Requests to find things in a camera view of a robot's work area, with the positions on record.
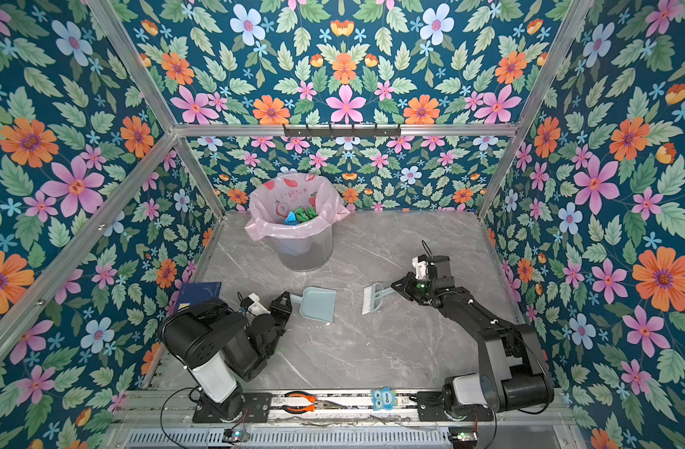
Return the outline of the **pale green dustpan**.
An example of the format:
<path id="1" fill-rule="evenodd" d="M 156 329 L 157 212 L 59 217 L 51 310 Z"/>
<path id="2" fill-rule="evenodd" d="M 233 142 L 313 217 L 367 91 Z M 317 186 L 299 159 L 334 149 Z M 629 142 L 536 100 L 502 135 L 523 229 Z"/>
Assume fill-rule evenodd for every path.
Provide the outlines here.
<path id="1" fill-rule="evenodd" d="M 336 290 L 314 286 L 306 287 L 301 295 L 290 295 L 302 317 L 325 323 L 334 322 L 336 298 Z"/>

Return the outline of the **pale green hand brush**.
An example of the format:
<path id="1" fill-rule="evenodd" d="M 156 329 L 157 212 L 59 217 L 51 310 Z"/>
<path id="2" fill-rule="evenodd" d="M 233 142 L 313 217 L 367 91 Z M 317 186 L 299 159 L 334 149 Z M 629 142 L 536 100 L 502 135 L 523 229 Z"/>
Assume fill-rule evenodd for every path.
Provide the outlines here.
<path id="1" fill-rule="evenodd" d="M 376 282 L 364 289 L 362 314 L 371 314 L 376 312 L 383 305 L 386 297 L 395 293 L 395 289 L 388 286 L 385 287 L 380 282 Z"/>

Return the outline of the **blue paper scrap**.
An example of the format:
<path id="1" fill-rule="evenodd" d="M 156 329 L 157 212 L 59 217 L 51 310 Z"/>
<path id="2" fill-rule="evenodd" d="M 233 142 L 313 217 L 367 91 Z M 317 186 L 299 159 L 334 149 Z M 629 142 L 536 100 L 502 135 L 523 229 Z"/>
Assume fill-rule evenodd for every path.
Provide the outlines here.
<path id="1" fill-rule="evenodd" d="M 297 217 L 293 211 L 290 211 L 290 213 L 288 213 L 286 219 L 284 220 L 284 224 L 288 226 L 296 226 L 299 224 L 299 221 L 297 220 Z"/>

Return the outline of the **green paper scrap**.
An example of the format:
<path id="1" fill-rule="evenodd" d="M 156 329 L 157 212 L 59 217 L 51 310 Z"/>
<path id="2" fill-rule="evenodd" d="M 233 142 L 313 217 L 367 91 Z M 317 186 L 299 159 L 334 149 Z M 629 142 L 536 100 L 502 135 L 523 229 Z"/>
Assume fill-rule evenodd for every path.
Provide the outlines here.
<path id="1" fill-rule="evenodd" d="M 318 216 L 314 207 L 310 207 L 307 209 L 300 207 L 300 208 L 293 210 L 293 214 L 295 215 L 295 219 L 297 220 L 297 222 L 299 224 L 308 223 L 311 220 L 314 220 Z"/>

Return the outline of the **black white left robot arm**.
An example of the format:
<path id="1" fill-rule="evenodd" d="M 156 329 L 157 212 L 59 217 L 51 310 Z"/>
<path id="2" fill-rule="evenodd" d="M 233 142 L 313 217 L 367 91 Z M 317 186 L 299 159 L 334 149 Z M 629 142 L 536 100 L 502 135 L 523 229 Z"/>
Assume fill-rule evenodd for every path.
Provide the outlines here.
<path id="1" fill-rule="evenodd" d="M 210 297 L 174 312 L 160 339 L 196 380 L 200 401 L 226 419 L 242 408 L 239 380 L 256 378 L 274 355 L 293 312 L 285 291 L 264 307 L 252 296 L 236 311 L 222 299 Z"/>

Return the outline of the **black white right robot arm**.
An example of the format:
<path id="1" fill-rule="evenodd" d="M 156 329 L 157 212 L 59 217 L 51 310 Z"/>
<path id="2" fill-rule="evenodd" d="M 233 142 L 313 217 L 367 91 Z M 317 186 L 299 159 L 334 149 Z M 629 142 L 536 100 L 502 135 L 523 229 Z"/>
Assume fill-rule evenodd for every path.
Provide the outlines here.
<path id="1" fill-rule="evenodd" d="M 531 326 L 514 324 L 490 312 L 452 277 L 419 281 L 409 272 L 391 284 L 404 299 L 436 309 L 477 343 L 478 370 L 445 380 L 439 403 L 447 415 L 462 417 L 473 407 L 494 413 L 543 411 L 554 385 L 538 337 Z"/>

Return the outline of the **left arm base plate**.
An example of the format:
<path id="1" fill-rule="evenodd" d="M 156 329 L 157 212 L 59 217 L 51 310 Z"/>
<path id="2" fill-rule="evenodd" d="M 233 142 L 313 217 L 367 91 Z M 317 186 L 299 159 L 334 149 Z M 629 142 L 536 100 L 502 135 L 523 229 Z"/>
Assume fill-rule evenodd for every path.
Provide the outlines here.
<path id="1" fill-rule="evenodd" d="M 234 392 L 223 402 L 216 402 L 206 394 L 202 394 L 196 402 L 193 415 L 195 424 L 235 424 L 266 423 L 271 411 L 273 396 L 270 393 L 239 393 Z"/>

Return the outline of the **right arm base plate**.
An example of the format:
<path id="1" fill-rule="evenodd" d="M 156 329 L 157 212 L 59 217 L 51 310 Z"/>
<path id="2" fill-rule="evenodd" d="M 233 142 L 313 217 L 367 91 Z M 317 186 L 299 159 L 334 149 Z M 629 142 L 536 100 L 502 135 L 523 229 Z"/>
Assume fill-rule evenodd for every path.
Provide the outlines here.
<path id="1" fill-rule="evenodd" d="M 420 422 L 493 422 L 490 409 L 482 405 L 453 406 L 441 391 L 418 391 L 411 396 Z"/>

